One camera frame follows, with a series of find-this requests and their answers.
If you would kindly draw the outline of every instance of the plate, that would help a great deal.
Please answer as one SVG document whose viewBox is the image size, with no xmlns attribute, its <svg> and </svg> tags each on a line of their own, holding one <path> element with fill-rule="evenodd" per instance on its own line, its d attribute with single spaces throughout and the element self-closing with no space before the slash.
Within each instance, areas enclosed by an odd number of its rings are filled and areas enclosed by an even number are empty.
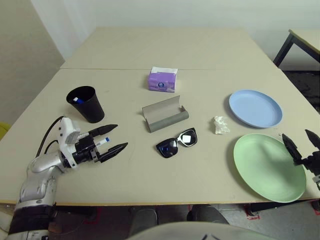
<svg viewBox="0 0 320 240">
<path fill-rule="evenodd" d="M 255 90 L 239 90 L 229 98 L 232 112 L 243 122 L 257 128 L 271 128 L 282 120 L 279 104 Z"/>
<path fill-rule="evenodd" d="M 290 203 L 306 190 L 304 168 L 295 166 L 285 145 L 271 136 L 244 135 L 236 142 L 233 157 L 244 181 L 266 199 Z"/>
</svg>

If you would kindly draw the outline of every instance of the tissue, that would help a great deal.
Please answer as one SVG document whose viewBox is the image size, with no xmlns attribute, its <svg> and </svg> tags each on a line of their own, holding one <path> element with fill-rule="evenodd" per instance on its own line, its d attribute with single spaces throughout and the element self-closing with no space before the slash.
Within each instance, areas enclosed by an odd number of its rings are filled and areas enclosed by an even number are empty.
<svg viewBox="0 0 320 240">
<path fill-rule="evenodd" d="M 214 118 L 215 134 L 227 134 L 230 133 L 230 129 L 227 127 L 225 116 L 215 116 Z"/>
<path fill-rule="evenodd" d="M 174 93 L 177 73 L 177 68 L 152 67 L 148 77 L 149 90 Z"/>
</svg>

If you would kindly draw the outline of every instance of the sunglasses lens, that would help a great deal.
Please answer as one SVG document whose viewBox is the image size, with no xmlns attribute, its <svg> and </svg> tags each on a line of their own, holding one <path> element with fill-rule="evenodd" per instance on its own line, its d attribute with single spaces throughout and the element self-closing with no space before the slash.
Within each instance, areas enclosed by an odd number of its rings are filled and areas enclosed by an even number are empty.
<svg viewBox="0 0 320 240">
<path fill-rule="evenodd" d="M 170 158 L 178 152 L 178 144 L 176 139 L 170 138 L 156 145 L 156 148 L 165 158 Z"/>
<path fill-rule="evenodd" d="M 194 145 L 197 142 L 196 132 L 193 130 L 186 131 L 181 135 L 181 142 L 187 147 Z"/>
</svg>

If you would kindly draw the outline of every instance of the wall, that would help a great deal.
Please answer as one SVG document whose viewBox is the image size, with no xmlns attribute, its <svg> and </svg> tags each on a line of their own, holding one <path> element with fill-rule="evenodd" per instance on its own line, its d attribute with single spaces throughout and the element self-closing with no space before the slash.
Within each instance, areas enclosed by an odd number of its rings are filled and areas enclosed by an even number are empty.
<svg viewBox="0 0 320 240">
<path fill-rule="evenodd" d="M 31 0 L 64 59 L 96 29 L 94 0 Z"/>
<path fill-rule="evenodd" d="M 64 58 L 96 26 L 241 27 L 273 60 L 290 28 L 320 28 L 320 0 L 32 0 Z M 283 69 L 319 70 L 294 46 Z"/>
<path fill-rule="evenodd" d="M 0 122 L 13 124 L 64 60 L 29 0 L 0 6 Z"/>
<path fill-rule="evenodd" d="M 97 26 L 242 27 L 272 60 L 290 28 L 320 29 L 320 0 L 96 0 L 95 12 Z M 281 68 L 320 65 L 294 46 Z"/>
</svg>

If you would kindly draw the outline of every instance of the crumpled paper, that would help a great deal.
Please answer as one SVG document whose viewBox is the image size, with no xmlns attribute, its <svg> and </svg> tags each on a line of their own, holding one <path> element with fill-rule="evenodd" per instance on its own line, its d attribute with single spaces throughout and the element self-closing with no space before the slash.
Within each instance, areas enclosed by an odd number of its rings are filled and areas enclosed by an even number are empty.
<svg viewBox="0 0 320 240">
<path fill-rule="evenodd" d="M 215 116 L 214 118 L 215 134 L 227 134 L 230 133 L 230 129 L 227 127 L 225 116 Z"/>
</svg>

